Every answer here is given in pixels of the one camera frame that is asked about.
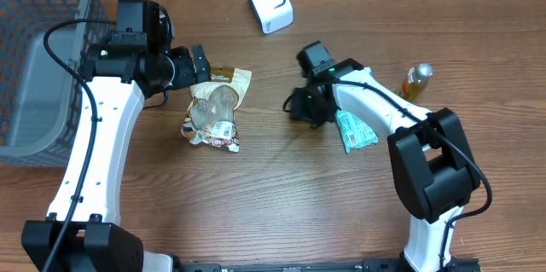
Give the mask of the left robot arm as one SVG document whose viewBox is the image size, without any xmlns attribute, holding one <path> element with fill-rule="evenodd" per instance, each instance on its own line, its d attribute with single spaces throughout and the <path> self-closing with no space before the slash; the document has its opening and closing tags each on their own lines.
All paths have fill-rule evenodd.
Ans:
<svg viewBox="0 0 546 272">
<path fill-rule="evenodd" d="M 82 88 L 78 128 L 63 182 L 43 221 L 21 244 L 41 271 L 178 271 L 173 255 L 148 252 L 120 226 L 119 195 L 131 133 L 144 102 L 208 81 L 200 45 L 173 47 L 167 10 L 119 0 L 111 32 L 71 75 Z"/>
</svg>

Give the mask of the teal wipes packet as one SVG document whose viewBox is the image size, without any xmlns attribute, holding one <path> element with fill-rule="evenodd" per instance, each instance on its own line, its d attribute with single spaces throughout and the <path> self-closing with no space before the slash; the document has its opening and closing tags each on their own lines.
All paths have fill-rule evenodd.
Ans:
<svg viewBox="0 0 546 272">
<path fill-rule="evenodd" d="M 346 153 L 378 143 L 375 132 L 356 115 L 345 110 L 338 110 L 335 113 L 335 121 Z"/>
</svg>

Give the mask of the yellow dish soap bottle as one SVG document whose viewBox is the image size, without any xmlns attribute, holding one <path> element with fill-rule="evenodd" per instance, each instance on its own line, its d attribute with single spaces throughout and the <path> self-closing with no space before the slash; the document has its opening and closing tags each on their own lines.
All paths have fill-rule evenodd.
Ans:
<svg viewBox="0 0 546 272">
<path fill-rule="evenodd" d="M 394 90 L 394 93 L 406 101 L 414 102 L 427 87 L 433 75 L 433 66 L 430 63 L 421 63 L 411 67 L 403 82 Z"/>
</svg>

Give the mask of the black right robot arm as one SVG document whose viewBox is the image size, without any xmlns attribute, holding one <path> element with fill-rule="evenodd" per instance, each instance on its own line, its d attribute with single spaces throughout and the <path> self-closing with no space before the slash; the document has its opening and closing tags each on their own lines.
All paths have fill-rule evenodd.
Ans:
<svg viewBox="0 0 546 272">
<path fill-rule="evenodd" d="M 409 240 L 397 258 L 368 258 L 362 271 L 478 271 L 477 259 L 450 254 L 456 222 L 474 190 L 486 184 L 457 115 L 432 112 L 379 84 L 370 68 L 336 61 L 315 42 L 296 56 L 306 79 L 283 105 L 293 120 L 318 128 L 339 110 L 386 138 L 394 186 L 410 214 Z"/>
</svg>

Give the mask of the beige brown snack bag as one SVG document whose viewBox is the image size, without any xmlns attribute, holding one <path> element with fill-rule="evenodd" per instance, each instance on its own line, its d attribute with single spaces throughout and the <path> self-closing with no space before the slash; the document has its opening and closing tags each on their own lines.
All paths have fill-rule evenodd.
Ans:
<svg viewBox="0 0 546 272">
<path fill-rule="evenodd" d="M 209 145 L 231 153 L 240 151 L 235 111 L 250 87 L 252 72 L 213 67 L 211 80 L 190 87 L 192 101 L 181 133 L 192 145 Z"/>
</svg>

